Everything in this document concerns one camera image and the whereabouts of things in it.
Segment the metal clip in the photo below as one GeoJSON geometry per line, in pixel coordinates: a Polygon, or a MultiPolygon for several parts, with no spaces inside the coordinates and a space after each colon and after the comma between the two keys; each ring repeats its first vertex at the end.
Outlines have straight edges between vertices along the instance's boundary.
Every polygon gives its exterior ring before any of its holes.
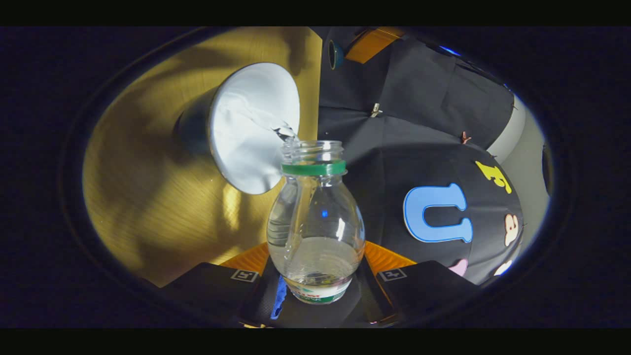
{"type": "Polygon", "coordinates": [[[462,141],[462,143],[466,144],[470,139],[471,137],[467,137],[467,132],[463,131],[463,135],[462,137],[460,137],[460,140],[462,141]]]}
{"type": "Polygon", "coordinates": [[[377,117],[378,114],[382,113],[383,111],[381,111],[379,109],[379,103],[376,103],[373,108],[372,108],[372,112],[370,113],[370,118],[375,118],[377,117]]]}

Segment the blue cloth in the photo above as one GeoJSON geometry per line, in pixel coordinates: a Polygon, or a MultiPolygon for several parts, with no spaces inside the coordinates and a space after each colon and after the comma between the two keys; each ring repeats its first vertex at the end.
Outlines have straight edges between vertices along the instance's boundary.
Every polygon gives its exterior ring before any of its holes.
{"type": "Polygon", "coordinates": [[[274,308],[272,309],[271,319],[278,319],[280,311],[283,310],[283,301],[287,295],[287,283],[282,275],[278,277],[278,288],[276,290],[276,301],[274,301],[274,308]]]}

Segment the yellow letter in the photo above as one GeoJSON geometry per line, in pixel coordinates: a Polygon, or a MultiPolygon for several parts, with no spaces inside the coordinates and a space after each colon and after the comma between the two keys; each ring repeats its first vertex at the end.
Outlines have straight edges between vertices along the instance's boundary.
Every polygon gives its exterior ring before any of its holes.
{"type": "Polygon", "coordinates": [[[484,176],[487,177],[487,180],[491,180],[491,178],[495,178],[495,180],[493,180],[493,182],[501,187],[501,188],[506,188],[506,192],[507,193],[511,193],[512,189],[509,186],[509,182],[506,181],[506,178],[504,177],[504,175],[502,174],[502,172],[500,171],[500,168],[496,167],[490,167],[490,166],[486,166],[484,164],[482,164],[481,162],[478,162],[476,160],[475,164],[480,168],[480,170],[482,171],[482,174],[484,174],[484,176]]]}

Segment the white wall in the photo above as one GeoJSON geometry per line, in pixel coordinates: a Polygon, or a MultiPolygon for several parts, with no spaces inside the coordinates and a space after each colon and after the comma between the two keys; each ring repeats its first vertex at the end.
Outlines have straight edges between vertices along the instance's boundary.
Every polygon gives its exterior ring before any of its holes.
{"type": "Polygon", "coordinates": [[[524,103],[515,96],[515,108],[510,115],[509,122],[504,130],[497,137],[495,142],[487,149],[487,152],[495,156],[498,163],[503,163],[510,153],[515,149],[524,132],[526,124],[526,110],[524,103]]]}
{"type": "Polygon", "coordinates": [[[517,145],[500,164],[517,191],[524,214],[523,222],[527,223],[522,236],[522,245],[525,249],[539,230],[548,209],[550,197],[546,192],[541,166],[543,134],[530,110],[517,96],[515,96],[515,106],[524,112],[524,129],[517,145]]]}

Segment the bottle label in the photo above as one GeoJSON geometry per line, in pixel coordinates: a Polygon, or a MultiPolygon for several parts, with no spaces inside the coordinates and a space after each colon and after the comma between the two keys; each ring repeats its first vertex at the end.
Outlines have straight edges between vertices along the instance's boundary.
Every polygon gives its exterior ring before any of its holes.
{"type": "Polygon", "coordinates": [[[352,279],[348,279],[348,281],[342,284],[333,286],[308,286],[285,278],[285,282],[294,296],[308,303],[331,303],[339,299],[344,294],[351,281],[352,279]]]}

